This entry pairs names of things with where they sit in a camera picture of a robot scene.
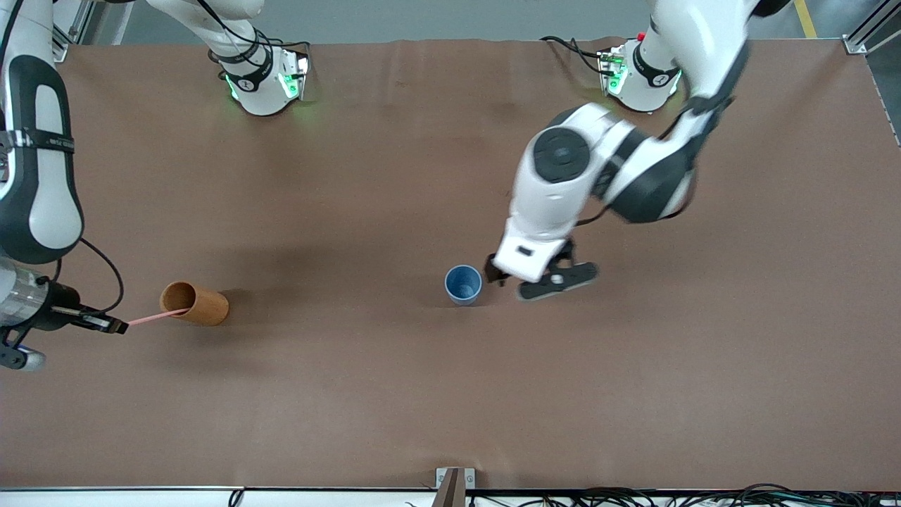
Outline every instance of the wire bundle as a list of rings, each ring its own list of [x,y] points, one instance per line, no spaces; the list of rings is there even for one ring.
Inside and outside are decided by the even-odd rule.
[[[654,498],[668,499],[661,506]],[[779,484],[753,484],[741,490],[722,490],[685,495],[673,494],[662,490],[630,488],[589,488],[570,498],[567,505],[560,500],[543,495],[540,500],[512,505],[489,495],[476,495],[501,507],[599,507],[611,505],[616,507],[707,507],[711,503],[715,507],[793,507],[791,504],[811,505],[815,507],[878,507],[883,500],[894,500],[898,505],[898,493],[847,493],[838,491],[799,492]]]

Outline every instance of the brown table surface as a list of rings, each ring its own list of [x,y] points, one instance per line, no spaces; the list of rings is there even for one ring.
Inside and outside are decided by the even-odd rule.
[[[523,147],[610,104],[573,55],[314,47],[317,102],[257,118],[205,47],[73,47],[115,315],[179,279],[232,315],[35,333],[46,368],[0,372],[0,484],[418,486],[455,465],[485,487],[901,489],[901,152],[862,57],[753,45],[684,216],[580,228],[593,285],[467,309],[443,275],[496,249]],[[623,114],[659,133],[678,108]],[[62,280],[114,297],[83,248]]]

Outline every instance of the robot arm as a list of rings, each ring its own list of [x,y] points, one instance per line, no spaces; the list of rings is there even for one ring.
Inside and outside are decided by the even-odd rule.
[[[309,56],[273,45],[250,24],[264,0],[147,0],[203,40],[223,66],[232,97],[252,115],[301,99]]]
[[[593,264],[574,264],[573,271],[558,266],[573,260],[569,235],[589,196],[631,223],[673,216],[686,204],[695,157],[731,103],[747,61],[747,22],[756,5],[651,3],[653,28],[690,84],[669,137],[648,136],[596,104],[558,115],[523,154],[504,237],[486,266],[489,281],[509,275],[526,281],[520,289],[526,300],[591,281]]]
[[[9,23],[2,72],[6,181],[0,188],[0,254],[28,264],[56,261],[84,230],[72,170],[68,97],[54,68],[52,3],[2,0]]]
[[[22,346],[32,328],[67,324],[123,333],[127,324],[81,304],[77,291],[13,263],[51,263],[81,239],[66,87],[54,68],[50,0],[0,0],[8,32],[0,88],[0,365],[35,369],[43,355]]]

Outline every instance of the silver metal cylinder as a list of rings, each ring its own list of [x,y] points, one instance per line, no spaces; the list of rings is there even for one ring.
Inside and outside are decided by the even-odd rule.
[[[41,276],[0,258],[0,326],[21,324],[41,309],[50,288],[48,283],[38,284]]]

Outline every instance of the brown cup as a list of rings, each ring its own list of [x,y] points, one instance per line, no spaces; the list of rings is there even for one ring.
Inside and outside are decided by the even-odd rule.
[[[189,309],[174,316],[201,326],[218,326],[228,316],[228,300],[215,290],[198,287],[187,281],[173,281],[159,296],[159,309]]]

